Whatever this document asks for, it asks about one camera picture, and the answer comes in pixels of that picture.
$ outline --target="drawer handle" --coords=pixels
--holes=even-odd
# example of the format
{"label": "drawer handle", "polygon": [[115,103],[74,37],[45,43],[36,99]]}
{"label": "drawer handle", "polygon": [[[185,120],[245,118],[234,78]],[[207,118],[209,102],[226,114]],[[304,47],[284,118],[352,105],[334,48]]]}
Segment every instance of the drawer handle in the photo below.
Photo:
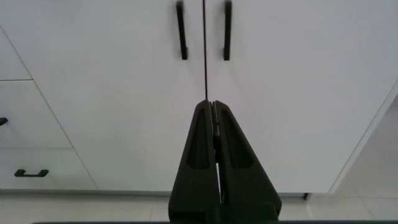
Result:
{"label": "drawer handle", "polygon": [[224,60],[229,60],[231,51],[231,20],[232,20],[232,2],[225,1],[225,40],[224,40]]}
{"label": "drawer handle", "polygon": [[0,126],[4,125],[7,122],[8,122],[7,118],[0,118]]}
{"label": "drawer handle", "polygon": [[38,174],[25,174],[25,170],[19,169],[15,172],[14,176],[16,177],[45,177],[49,170],[41,170]]}
{"label": "drawer handle", "polygon": [[177,8],[178,30],[180,31],[181,57],[182,60],[186,60],[188,59],[188,47],[185,41],[183,2],[177,1],[176,8]]}

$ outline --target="white cabinet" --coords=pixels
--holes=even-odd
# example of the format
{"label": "white cabinet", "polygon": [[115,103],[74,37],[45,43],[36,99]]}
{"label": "white cabinet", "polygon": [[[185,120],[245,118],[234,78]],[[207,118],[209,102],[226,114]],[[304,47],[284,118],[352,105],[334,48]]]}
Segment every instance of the white cabinet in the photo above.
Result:
{"label": "white cabinet", "polygon": [[1,1],[0,23],[101,190],[171,190],[205,99],[202,0]]}
{"label": "white cabinet", "polygon": [[0,149],[0,179],[0,189],[97,189],[72,148]]}
{"label": "white cabinet", "polygon": [[71,147],[33,81],[0,82],[0,148]]}
{"label": "white cabinet", "polygon": [[278,192],[329,192],[398,78],[398,3],[231,2],[225,61],[222,0],[183,1],[187,60],[174,0],[0,0],[0,80],[40,89],[0,83],[0,153],[71,149],[63,129],[99,189],[170,191],[207,89]]}
{"label": "white cabinet", "polygon": [[28,79],[31,77],[1,29],[0,23],[0,81]]}
{"label": "white cabinet", "polygon": [[278,192],[328,192],[398,77],[397,1],[205,0],[209,100]]}

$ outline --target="drawer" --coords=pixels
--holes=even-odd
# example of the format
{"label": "drawer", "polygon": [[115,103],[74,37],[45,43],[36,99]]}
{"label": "drawer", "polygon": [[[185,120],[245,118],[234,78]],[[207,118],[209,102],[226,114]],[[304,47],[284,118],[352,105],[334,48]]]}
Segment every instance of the drawer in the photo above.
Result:
{"label": "drawer", "polygon": [[[22,177],[17,170],[25,171]],[[48,173],[35,177],[42,170]],[[72,148],[0,149],[0,179],[0,189],[97,189]]]}
{"label": "drawer", "polygon": [[28,80],[32,79],[0,29],[0,80]]}
{"label": "drawer", "polygon": [[0,82],[0,118],[0,148],[72,147],[33,81]]}

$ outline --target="cabinet door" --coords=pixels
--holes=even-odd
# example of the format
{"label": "cabinet door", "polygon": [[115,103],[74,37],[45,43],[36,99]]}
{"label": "cabinet door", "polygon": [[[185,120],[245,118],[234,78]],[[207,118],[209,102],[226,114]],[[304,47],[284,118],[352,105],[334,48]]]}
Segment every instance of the cabinet door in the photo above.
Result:
{"label": "cabinet door", "polygon": [[205,0],[209,100],[278,192],[328,192],[398,78],[397,1]]}
{"label": "cabinet door", "polygon": [[101,190],[171,190],[205,99],[202,0],[1,1],[0,21]]}
{"label": "cabinet door", "polygon": [[28,79],[31,77],[1,29],[0,23],[0,80]]}

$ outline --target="floor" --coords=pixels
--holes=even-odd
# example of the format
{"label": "floor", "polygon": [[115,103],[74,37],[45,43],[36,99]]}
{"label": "floor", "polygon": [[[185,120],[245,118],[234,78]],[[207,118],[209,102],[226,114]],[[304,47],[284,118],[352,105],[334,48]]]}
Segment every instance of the floor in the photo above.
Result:
{"label": "floor", "polygon": [[[282,199],[280,220],[398,220],[398,100],[333,195]],[[0,224],[166,221],[167,197],[0,194]]]}

